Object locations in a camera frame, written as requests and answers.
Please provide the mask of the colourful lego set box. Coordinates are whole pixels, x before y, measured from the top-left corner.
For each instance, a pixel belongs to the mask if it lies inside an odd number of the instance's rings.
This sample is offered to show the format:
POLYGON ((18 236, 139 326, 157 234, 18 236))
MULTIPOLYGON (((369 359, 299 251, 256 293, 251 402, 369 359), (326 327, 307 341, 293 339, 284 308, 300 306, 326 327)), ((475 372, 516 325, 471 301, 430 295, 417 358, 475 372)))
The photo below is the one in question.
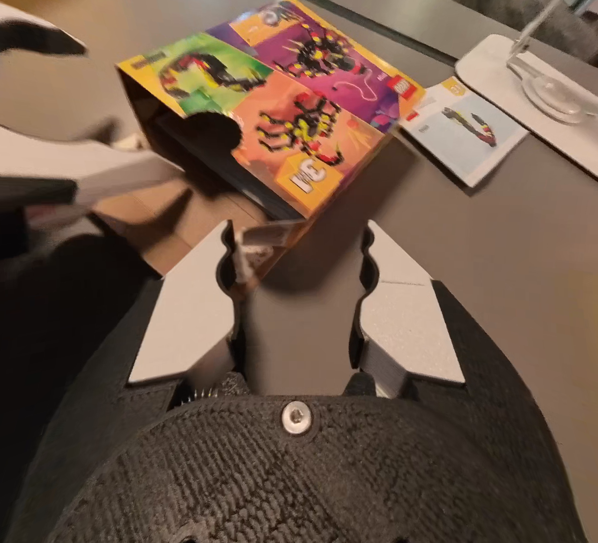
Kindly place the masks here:
POLYGON ((425 89, 298 0, 276 0, 116 65, 140 128, 271 221, 240 228, 254 286, 373 160, 425 89))

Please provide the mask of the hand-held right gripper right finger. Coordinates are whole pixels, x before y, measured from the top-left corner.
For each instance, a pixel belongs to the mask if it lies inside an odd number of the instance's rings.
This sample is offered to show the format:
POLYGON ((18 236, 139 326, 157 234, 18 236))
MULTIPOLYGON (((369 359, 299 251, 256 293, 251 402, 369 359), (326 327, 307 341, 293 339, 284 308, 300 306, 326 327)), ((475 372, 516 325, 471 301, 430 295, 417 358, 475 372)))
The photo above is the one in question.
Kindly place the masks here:
POLYGON ((462 388, 465 377, 430 275, 373 220, 361 252, 351 366, 373 378, 379 397, 401 396, 412 380, 462 388))

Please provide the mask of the snake instruction booklet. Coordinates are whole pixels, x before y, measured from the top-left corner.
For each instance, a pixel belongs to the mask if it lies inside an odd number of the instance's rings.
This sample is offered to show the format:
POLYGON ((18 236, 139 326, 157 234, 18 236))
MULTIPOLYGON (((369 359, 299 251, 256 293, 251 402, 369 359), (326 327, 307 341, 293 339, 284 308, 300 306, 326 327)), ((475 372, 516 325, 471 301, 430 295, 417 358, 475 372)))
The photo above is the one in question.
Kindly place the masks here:
POLYGON ((468 188, 477 187, 528 135, 456 77, 429 87, 397 128, 468 188))

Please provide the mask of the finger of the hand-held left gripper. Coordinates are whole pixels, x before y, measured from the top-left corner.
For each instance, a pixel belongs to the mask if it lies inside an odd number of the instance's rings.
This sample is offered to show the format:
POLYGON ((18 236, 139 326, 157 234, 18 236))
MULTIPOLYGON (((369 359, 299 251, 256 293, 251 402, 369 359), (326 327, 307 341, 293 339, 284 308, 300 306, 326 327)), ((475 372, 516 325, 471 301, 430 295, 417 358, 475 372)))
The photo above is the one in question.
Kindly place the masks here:
POLYGON ((1 3, 1 53, 15 50, 52 56, 84 56, 87 46, 56 25, 1 3))
POLYGON ((1 213, 37 205, 92 207, 182 174, 178 165, 150 149, 121 150, 93 140, 47 141, 1 126, 1 213))

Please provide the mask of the clear stand with white base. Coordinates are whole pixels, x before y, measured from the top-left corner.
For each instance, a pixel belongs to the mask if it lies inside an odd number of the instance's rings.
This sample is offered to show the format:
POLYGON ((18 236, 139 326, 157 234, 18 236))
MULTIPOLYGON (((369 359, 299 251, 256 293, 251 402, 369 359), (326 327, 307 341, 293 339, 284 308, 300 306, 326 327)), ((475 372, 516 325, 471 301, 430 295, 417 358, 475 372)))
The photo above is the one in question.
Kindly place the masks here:
POLYGON ((597 94, 531 49, 563 2, 551 0, 514 39, 490 34, 454 69, 469 89, 596 180, 597 94))

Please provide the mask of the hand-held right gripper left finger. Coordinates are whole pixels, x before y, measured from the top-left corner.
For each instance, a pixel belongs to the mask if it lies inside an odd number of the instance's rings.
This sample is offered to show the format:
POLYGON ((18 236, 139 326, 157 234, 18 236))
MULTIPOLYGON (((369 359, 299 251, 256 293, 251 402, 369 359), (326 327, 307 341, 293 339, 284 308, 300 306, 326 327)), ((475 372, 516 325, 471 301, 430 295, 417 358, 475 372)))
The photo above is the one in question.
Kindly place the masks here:
POLYGON ((234 251, 233 223, 223 220, 160 280, 129 385, 182 378, 192 391, 207 391, 234 368, 234 251))

